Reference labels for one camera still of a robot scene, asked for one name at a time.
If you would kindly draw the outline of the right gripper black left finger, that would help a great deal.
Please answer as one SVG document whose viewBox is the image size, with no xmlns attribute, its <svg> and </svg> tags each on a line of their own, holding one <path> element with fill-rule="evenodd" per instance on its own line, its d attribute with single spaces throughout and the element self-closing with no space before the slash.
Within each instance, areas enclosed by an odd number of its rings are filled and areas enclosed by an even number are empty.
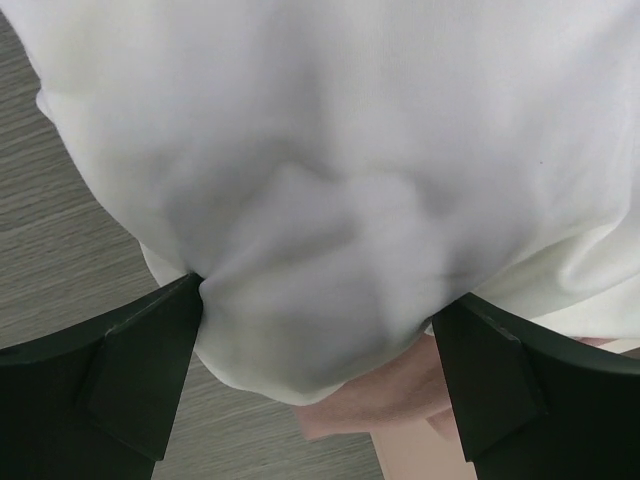
<svg viewBox="0 0 640 480">
<path fill-rule="evenodd" d="M 149 479 L 164 459 L 201 321 L 187 275 L 1 351 L 4 479 Z"/>
</svg>

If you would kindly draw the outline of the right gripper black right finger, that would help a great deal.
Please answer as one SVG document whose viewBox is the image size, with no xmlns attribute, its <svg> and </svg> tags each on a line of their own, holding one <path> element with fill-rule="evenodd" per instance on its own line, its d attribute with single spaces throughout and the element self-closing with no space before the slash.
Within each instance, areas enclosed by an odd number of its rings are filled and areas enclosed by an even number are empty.
<svg viewBox="0 0 640 480">
<path fill-rule="evenodd" d="M 463 453 L 478 478 L 638 478 L 638 359 L 472 294 L 436 314 L 432 327 Z"/>
</svg>

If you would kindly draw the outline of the pink t shirt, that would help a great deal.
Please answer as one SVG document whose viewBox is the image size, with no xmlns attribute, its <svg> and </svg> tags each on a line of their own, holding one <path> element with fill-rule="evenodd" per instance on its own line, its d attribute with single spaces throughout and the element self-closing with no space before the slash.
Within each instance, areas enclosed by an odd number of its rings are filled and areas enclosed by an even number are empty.
<svg viewBox="0 0 640 480">
<path fill-rule="evenodd" d="M 616 354 L 628 348 L 577 341 Z M 310 438 L 371 433 L 388 479 L 480 479 L 463 453 L 435 336 L 295 413 Z"/>
</svg>

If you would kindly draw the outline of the white printed t shirt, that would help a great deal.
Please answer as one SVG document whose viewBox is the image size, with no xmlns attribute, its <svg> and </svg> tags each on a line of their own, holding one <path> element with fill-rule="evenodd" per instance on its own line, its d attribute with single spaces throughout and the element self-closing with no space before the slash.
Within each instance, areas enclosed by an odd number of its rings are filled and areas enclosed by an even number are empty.
<svg viewBox="0 0 640 480">
<path fill-rule="evenodd" d="M 635 1 L 5 1 L 223 383 L 310 405 L 467 293 L 639 333 Z"/>
</svg>

